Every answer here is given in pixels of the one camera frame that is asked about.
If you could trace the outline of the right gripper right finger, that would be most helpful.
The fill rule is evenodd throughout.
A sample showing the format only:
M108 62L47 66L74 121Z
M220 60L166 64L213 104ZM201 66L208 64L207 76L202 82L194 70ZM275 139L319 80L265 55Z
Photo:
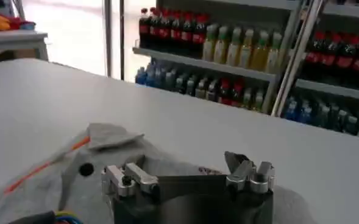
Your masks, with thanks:
M275 168L269 161L262 161L259 166L246 155L224 152L230 174L226 176L226 186L235 192L249 189L256 194L265 194L274 190Z

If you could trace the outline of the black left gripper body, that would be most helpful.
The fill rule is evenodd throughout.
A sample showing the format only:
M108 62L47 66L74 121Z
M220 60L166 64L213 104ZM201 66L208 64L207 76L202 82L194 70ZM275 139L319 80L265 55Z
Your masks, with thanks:
M20 219L16 219L9 222L9 224L54 224L54 223L55 223L55 214L53 211L25 216Z

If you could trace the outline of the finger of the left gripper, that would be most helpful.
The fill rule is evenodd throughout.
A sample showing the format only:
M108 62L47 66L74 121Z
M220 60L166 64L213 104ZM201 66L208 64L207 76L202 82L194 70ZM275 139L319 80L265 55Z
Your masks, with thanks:
M65 169L61 175L62 188L60 200L58 203L58 210L64 210L71 194L71 186L78 175L82 177L89 177L94 173L94 165L88 161L89 154L76 153L70 165Z

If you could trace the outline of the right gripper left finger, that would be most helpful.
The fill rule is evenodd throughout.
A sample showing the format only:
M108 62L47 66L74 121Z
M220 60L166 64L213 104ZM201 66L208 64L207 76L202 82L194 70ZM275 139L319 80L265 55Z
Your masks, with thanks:
M142 193L152 197L160 196L158 177L142 169L145 155L131 156L120 166L105 166L101 172L101 186L104 195L131 197L139 188Z

